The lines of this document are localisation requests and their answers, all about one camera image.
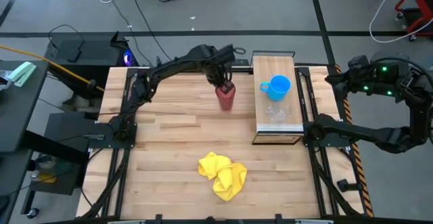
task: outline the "gray floor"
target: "gray floor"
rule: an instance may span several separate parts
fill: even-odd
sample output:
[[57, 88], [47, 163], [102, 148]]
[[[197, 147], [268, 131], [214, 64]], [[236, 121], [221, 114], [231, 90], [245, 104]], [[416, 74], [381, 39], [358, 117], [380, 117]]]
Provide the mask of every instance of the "gray floor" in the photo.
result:
[[[0, 0], [0, 12], [9, 0]], [[115, 0], [134, 31], [147, 31], [133, 0]], [[320, 0], [323, 18], [328, 31], [366, 31], [375, 9], [382, 0]], [[152, 30], [319, 30], [312, 0], [174, 0], [160, 3], [157, 0], [138, 0]], [[397, 0], [388, 0], [373, 26], [374, 30], [401, 30], [393, 7]], [[79, 31], [128, 31], [124, 20], [112, 4], [99, 0], [16, 0], [0, 32], [48, 32], [60, 24], [70, 24]], [[67, 28], [60, 32], [70, 32]], [[382, 40], [394, 37], [380, 37]], [[137, 37], [140, 50], [153, 62], [159, 55], [165, 60], [154, 40]], [[184, 55], [190, 48], [202, 43], [222, 47], [228, 43], [247, 49], [238, 58], [250, 59], [252, 51], [296, 51], [297, 62], [326, 63], [326, 52], [320, 36], [201, 36], [158, 37], [171, 57]], [[406, 39], [381, 45], [369, 37], [330, 37], [336, 63], [343, 70], [347, 61], [356, 55], [371, 56], [379, 50], [404, 51], [413, 60], [427, 62], [432, 42]], [[0, 44], [43, 55], [47, 38], [1, 38]], [[135, 52], [141, 64], [145, 64]], [[25, 55], [0, 50], [2, 60], [32, 60]], [[47, 79], [41, 98], [60, 105], [71, 91], [58, 81]], [[399, 127], [409, 121], [409, 111], [404, 104], [394, 104], [387, 97], [351, 95], [349, 101], [354, 123], [368, 127]], [[29, 129], [43, 134], [48, 115], [58, 109], [38, 101]], [[425, 219], [433, 221], [433, 145], [427, 143], [407, 153], [392, 155], [371, 144], [360, 143], [360, 150], [374, 213], [377, 217]], [[38, 194], [34, 207], [41, 214], [33, 220], [19, 215], [25, 191], [20, 194], [10, 223], [43, 223], [71, 219], [75, 215], [79, 192], [72, 196]]]

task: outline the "yellow cloth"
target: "yellow cloth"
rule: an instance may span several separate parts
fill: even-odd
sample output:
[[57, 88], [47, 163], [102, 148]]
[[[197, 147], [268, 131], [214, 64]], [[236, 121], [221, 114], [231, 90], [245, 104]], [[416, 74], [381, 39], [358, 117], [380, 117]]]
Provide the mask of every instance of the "yellow cloth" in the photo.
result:
[[247, 168], [242, 163], [231, 163], [226, 156], [210, 152], [198, 160], [198, 173], [209, 180], [216, 177], [213, 190], [216, 195], [229, 201], [244, 186]]

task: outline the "red cup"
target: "red cup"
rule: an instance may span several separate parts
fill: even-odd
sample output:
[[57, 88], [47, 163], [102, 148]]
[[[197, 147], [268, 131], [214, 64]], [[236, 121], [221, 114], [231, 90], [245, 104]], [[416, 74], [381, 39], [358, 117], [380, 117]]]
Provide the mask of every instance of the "red cup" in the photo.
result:
[[215, 94], [222, 110], [231, 110], [235, 93], [236, 87], [231, 81], [226, 82], [222, 87], [215, 88]]

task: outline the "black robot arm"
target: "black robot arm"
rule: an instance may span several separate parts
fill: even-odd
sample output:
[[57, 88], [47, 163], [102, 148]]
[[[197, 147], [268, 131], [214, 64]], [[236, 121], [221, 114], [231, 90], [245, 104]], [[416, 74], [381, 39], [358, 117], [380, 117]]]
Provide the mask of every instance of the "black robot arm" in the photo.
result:
[[333, 85], [337, 97], [346, 98], [349, 92], [363, 92], [395, 97], [396, 103], [404, 100], [410, 109], [410, 126], [370, 129], [320, 114], [315, 122], [304, 123], [305, 139], [326, 146], [328, 142], [323, 141], [333, 133], [349, 139], [349, 143], [361, 139], [394, 154], [424, 144], [430, 137], [432, 120], [433, 80], [428, 72], [414, 62], [397, 57], [369, 62], [363, 55], [353, 58], [348, 65], [349, 70], [344, 74], [325, 79]]
[[192, 70], [206, 75], [208, 82], [215, 87], [231, 88], [231, 63], [235, 61], [234, 53], [244, 53], [242, 48], [227, 45], [220, 50], [213, 46], [198, 45], [187, 55], [175, 58], [165, 64], [158, 64], [149, 70], [138, 70], [132, 83], [131, 96], [128, 98], [122, 112], [110, 120], [114, 138], [126, 141], [129, 136], [131, 118], [138, 108], [152, 102], [159, 83], [170, 76]]

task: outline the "blue cup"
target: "blue cup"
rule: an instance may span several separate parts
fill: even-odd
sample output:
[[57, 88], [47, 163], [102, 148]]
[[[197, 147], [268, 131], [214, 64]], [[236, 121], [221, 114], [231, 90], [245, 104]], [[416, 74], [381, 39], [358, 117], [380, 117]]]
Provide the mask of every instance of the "blue cup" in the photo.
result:
[[289, 92], [292, 86], [290, 80], [284, 75], [275, 75], [271, 82], [260, 84], [260, 90], [266, 92], [268, 98], [273, 101], [280, 101]]

